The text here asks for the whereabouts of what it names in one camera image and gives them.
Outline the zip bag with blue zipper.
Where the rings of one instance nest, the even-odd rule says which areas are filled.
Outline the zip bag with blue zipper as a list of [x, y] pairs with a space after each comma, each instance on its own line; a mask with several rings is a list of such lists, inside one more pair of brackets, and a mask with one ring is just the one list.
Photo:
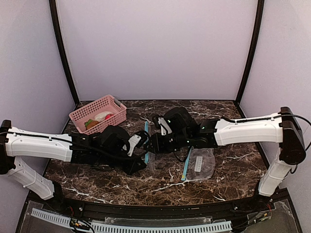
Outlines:
[[[145, 121], [144, 130], [151, 136], [151, 126], [148, 121]], [[146, 169], [151, 173], [156, 172], [156, 165], [159, 163], [159, 157], [151, 152], [147, 152], [144, 157], [144, 162], [147, 165]]]

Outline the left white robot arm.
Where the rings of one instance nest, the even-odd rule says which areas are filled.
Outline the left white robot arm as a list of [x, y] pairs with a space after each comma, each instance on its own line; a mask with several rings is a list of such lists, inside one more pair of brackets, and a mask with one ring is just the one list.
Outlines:
[[144, 154], [134, 155], [149, 140], [146, 131], [132, 136], [120, 126], [108, 126], [101, 133], [44, 134], [12, 127], [10, 120], [0, 125], [0, 173], [12, 177], [41, 199], [61, 202], [62, 188], [25, 164], [24, 156], [55, 159], [71, 164], [120, 167], [125, 173], [144, 169]]

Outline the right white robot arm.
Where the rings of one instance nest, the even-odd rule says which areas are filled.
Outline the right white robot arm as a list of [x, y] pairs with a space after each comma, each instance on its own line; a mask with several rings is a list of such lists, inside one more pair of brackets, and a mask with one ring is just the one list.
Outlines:
[[297, 119], [289, 107], [267, 116], [229, 119], [205, 119], [197, 123], [184, 107], [175, 107], [165, 115], [155, 115], [159, 133], [150, 136], [145, 146], [154, 154], [171, 153], [181, 148], [211, 149], [238, 143], [278, 143], [279, 149], [267, 173], [258, 185], [258, 195], [270, 197], [286, 175], [306, 158], [307, 147]]

